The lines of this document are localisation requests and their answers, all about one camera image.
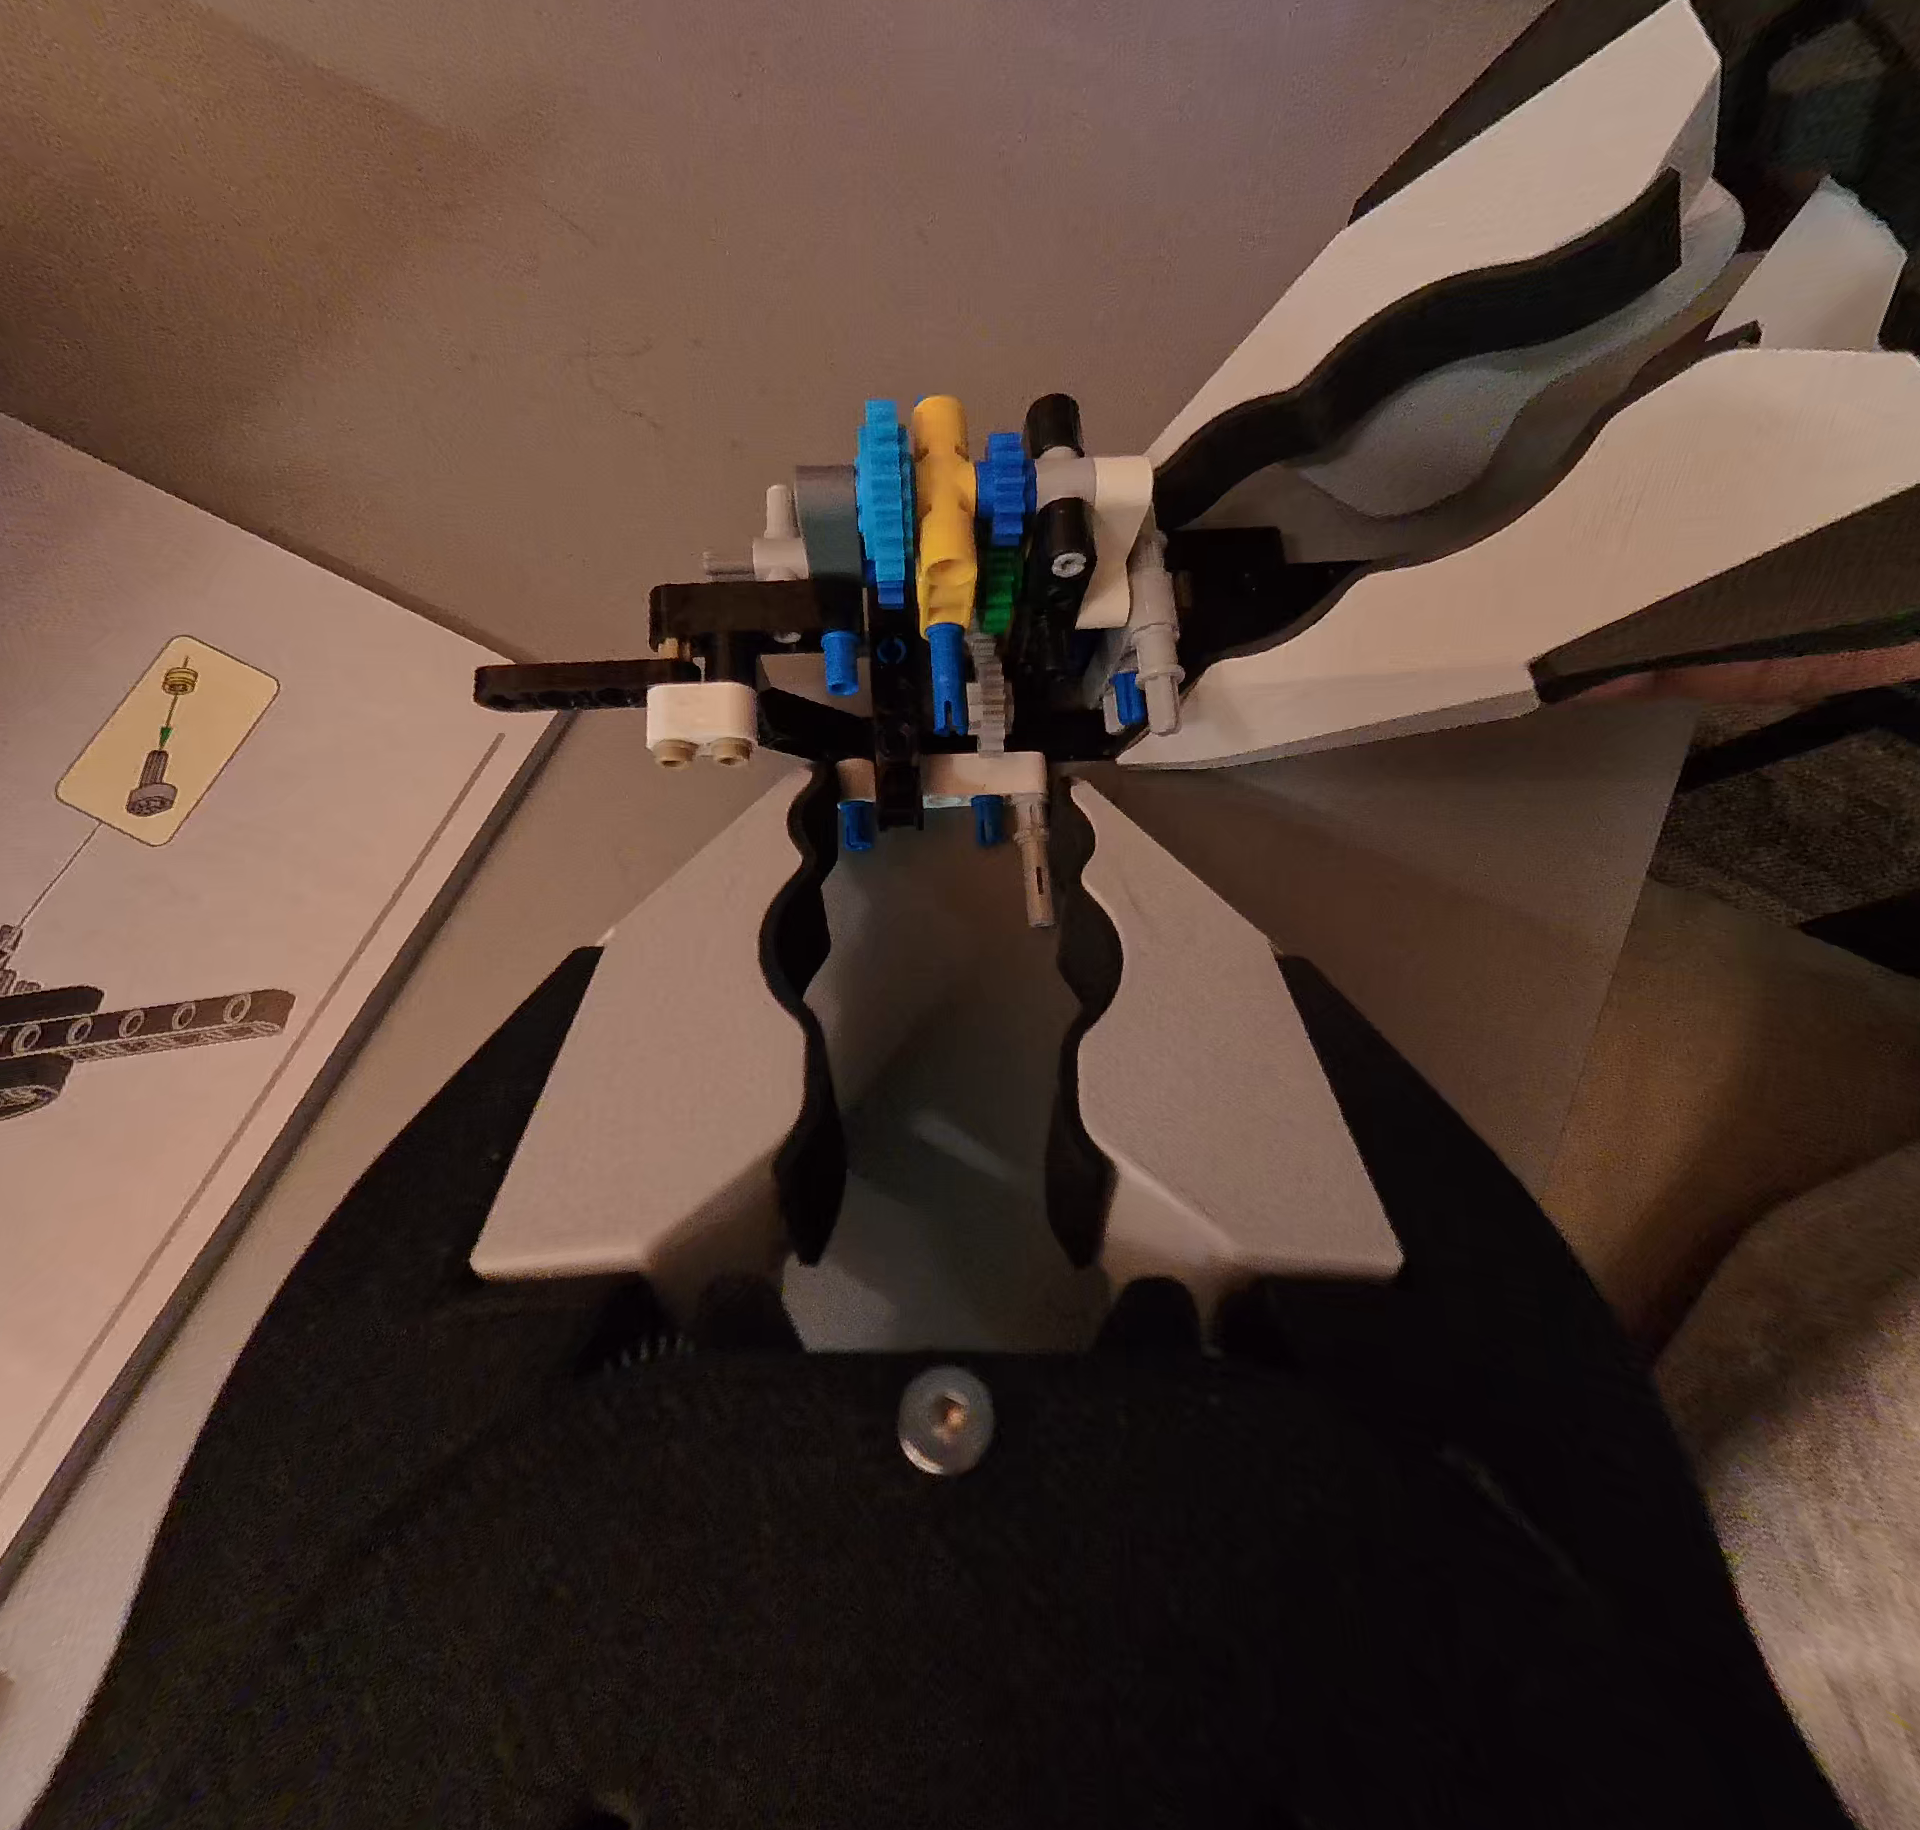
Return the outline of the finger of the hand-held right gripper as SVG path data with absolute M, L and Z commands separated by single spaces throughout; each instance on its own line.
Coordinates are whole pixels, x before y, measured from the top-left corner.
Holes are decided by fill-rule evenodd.
M 1461 495 L 1529 402 L 1725 269 L 1721 70 L 1668 0 L 1353 219 L 1156 441 L 1158 520 L 1274 467 L 1373 519 Z
M 1918 363 L 1875 345 L 1905 266 L 1824 180 L 1736 290 L 1719 348 L 1624 402 L 1534 507 L 1213 662 L 1179 729 L 1119 762 L 1253 764 L 1624 675 L 1916 643 Z

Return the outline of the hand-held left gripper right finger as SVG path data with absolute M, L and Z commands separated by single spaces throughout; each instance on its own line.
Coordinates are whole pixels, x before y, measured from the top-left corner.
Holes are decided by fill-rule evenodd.
M 1111 1283 L 1392 1281 L 1401 1242 L 1266 935 L 1091 785 L 1053 842 L 1067 1260 Z

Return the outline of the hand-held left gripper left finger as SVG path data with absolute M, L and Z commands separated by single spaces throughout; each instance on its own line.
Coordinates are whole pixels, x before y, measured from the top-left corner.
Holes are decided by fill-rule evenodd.
M 600 947 L 470 1253 L 494 1283 L 823 1260 L 845 1132 L 806 992 L 831 936 L 830 771 L 789 771 Z

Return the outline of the multicoloured lego gear assembly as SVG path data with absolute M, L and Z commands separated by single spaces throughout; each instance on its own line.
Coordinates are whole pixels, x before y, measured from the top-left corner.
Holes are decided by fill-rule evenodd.
M 1170 724 L 1183 688 L 1292 627 L 1335 584 L 1275 527 L 1164 534 L 1144 459 L 1091 456 L 1044 397 L 974 453 L 962 404 L 866 402 L 848 465 L 766 495 L 741 570 L 650 597 L 634 659 L 474 673 L 491 713 L 637 711 L 660 768 L 776 752 L 839 776 L 840 846 L 929 809 L 1021 853 L 1029 926 L 1054 924 L 1051 793 Z

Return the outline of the lego instruction booklet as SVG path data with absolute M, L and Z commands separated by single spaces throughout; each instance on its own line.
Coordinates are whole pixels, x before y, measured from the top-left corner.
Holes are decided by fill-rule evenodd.
M 556 747 L 499 655 L 4 419 L 4 1577 Z

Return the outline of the person's grey trouser leg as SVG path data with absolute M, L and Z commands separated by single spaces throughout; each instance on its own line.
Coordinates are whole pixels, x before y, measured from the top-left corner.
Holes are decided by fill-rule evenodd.
M 1744 1617 L 1860 1825 L 1918 1824 L 1918 1148 L 1779 1206 L 1658 1363 Z

